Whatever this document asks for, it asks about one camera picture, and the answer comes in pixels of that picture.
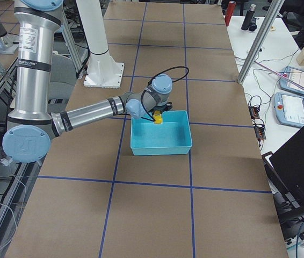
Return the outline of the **robot arm grey silver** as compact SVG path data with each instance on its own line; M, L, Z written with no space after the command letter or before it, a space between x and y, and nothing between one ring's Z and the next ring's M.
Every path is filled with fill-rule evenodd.
M57 74L62 65L52 55L54 34L62 26L62 1L15 1L14 12L20 23L17 90L2 141L9 159L38 161L54 138L94 121L125 113L142 118L148 112L171 108L172 79L161 72L139 93L126 92L66 111L73 81L65 72Z

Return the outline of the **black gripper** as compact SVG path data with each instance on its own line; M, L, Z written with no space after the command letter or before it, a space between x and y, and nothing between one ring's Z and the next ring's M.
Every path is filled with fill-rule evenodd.
M156 113L156 112L163 113L163 112L166 112L166 111L168 111L168 106L167 105L156 106L156 107L153 108L153 113Z

